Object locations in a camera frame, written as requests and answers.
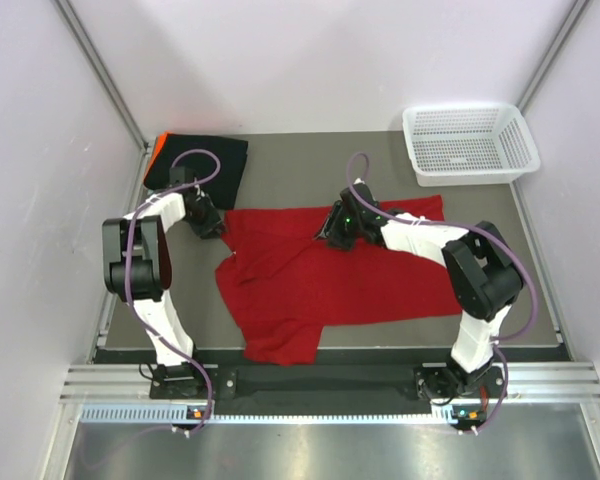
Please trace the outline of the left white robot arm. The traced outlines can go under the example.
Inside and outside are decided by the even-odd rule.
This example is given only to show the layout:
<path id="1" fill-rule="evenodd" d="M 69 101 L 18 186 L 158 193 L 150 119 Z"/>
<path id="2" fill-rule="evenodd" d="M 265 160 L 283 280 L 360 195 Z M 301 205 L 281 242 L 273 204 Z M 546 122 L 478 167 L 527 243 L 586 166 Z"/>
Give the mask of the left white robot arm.
<path id="1" fill-rule="evenodd" d="M 221 237 L 225 225 L 194 169 L 173 167 L 169 176 L 167 188 L 135 211 L 103 222 L 104 283 L 129 306 L 154 346 L 156 361 L 147 367 L 150 396 L 201 398 L 209 393 L 210 378 L 171 297 L 166 233 L 184 222 L 199 239 L 210 240 Z"/>

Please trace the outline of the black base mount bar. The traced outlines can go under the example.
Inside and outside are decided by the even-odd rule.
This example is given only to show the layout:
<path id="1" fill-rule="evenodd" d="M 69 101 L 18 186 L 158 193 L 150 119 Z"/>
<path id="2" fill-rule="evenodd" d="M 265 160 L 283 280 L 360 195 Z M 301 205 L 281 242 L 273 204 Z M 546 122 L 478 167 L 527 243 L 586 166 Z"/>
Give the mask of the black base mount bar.
<path id="1" fill-rule="evenodd" d="M 324 349 L 308 365 L 278 366 L 235 352 L 203 351 L 209 393 L 220 414 L 408 413 L 470 400 L 485 407 L 503 391 L 491 365 L 478 389 L 456 395 L 444 373 L 449 355 L 439 348 Z"/>

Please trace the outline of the aluminium frame post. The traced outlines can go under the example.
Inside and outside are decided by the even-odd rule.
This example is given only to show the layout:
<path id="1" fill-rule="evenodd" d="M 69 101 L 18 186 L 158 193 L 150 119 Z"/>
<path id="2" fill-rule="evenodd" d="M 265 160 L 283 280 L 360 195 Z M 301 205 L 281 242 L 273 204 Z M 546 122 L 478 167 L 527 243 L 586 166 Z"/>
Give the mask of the aluminium frame post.
<path id="1" fill-rule="evenodd" d="M 546 48 L 543 50 L 516 102 L 516 106 L 522 115 L 525 115 L 531 107 L 535 97 L 551 73 L 554 64 L 579 23 L 586 15 L 591 4 L 591 0 L 570 2 L 569 8 L 560 20 L 555 32 L 550 36 Z"/>
<path id="2" fill-rule="evenodd" d="M 51 0 L 61 20 L 66 25 L 79 50 L 89 64 L 92 73 L 114 110 L 122 121 L 133 143 L 141 150 L 148 147 L 148 140 L 143 135 L 137 121 L 134 119 L 127 102 L 123 98 L 113 76 L 102 58 L 96 44 L 91 38 L 78 11 L 69 0 Z"/>

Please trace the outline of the folded orange t shirt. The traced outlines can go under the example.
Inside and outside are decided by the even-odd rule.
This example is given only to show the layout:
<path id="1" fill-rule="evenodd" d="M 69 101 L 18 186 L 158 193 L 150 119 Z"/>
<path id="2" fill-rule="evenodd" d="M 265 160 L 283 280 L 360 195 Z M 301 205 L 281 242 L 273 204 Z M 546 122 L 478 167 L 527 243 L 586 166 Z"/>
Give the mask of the folded orange t shirt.
<path id="1" fill-rule="evenodd" d="M 162 170 L 164 169 L 164 160 L 162 159 L 163 150 L 171 135 L 171 132 L 165 131 L 156 138 L 153 144 L 149 162 L 144 172 L 143 183 L 145 185 L 153 182 L 153 178 L 156 175 L 160 175 Z"/>

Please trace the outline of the left aluminium frame post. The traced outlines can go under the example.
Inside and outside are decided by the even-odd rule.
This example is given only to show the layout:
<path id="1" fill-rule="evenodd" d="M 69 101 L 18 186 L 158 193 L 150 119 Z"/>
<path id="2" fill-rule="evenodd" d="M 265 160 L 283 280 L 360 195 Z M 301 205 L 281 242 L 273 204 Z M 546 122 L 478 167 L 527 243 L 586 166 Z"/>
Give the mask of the left aluminium frame post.
<path id="1" fill-rule="evenodd" d="M 79 50 L 89 64 L 92 73 L 114 110 L 122 121 L 133 143 L 141 150 L 148 147 L 148 140 L 143 135 L 137 121 L 134 119 L 127 102 L 123 98 L 113 76 L 102 58 L 96 44 L 91 38 L 78 11 L 69 0 L 51 0 L 61 20 L 66 25 Z"/>

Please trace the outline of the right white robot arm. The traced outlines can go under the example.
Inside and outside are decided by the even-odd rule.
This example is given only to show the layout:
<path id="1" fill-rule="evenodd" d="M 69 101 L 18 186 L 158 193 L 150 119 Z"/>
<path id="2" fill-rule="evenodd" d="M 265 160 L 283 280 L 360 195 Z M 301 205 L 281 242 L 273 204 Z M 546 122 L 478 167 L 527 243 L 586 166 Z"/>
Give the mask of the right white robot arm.
<path id="1" fill-rule="evenodd" d="M 493 242 L 499 238 L 497 228 L 489 222 L 478 228 L 485 233 L 399 209 L 383 210 L 366 183 L 358 180 L 341 191 L 315 235 L 342 251 L 363 239 L 446 269 L 461 320 L 444 373 L 449 388 L 461 396 L 482 385 L 494 360 L 496 337 L 524 286 L 513 260 Z"/>

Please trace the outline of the red t shirt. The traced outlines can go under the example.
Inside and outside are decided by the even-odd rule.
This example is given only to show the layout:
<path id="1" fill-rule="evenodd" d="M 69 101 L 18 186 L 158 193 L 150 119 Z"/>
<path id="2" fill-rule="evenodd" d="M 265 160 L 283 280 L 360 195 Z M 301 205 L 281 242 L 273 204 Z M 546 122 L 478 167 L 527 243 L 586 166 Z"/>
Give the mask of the red t shirt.
<path id="1" fill-rule="evenodd" d="M 247 359 L 314 362 L 324 328 L 461 312 L 446 269 L 358 240 L 350 252 L 316 239 L 327 206 L 240 209 L 225 215 L 231 254 L 215 271 Z"/>

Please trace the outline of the white plastic basket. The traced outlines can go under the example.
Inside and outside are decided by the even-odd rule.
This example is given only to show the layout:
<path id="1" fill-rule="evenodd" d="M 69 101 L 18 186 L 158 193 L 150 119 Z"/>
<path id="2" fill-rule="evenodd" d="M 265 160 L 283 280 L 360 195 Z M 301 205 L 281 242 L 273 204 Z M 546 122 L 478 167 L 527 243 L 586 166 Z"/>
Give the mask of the white plastic basket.
<path id="1" fill-rule="evenodd" d="M 511 104 L 409 107 L 402 126 L 422 187 L 510 184 L 541 166 L 527 122 Z"/>

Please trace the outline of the right aluminium frame post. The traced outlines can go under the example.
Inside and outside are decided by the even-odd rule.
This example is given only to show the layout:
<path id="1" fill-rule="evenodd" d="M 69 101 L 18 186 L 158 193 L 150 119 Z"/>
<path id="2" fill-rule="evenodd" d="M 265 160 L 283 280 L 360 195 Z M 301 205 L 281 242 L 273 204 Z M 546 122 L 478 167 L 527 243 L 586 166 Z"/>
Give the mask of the right aluminium frame post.
<path id="1" fill-rule="evenodd" d="M 522 115 L 525 115 L 531 107 L 535 97 L 551 73 L 554 64 L 579 23 L 586 15 L 591 4 L 591 0 L 570 2 L 569 8 L 560 20 L 555 32 L 550 36 L 546 48 L 543 50 L 516 102 L 516 106 Z"/>

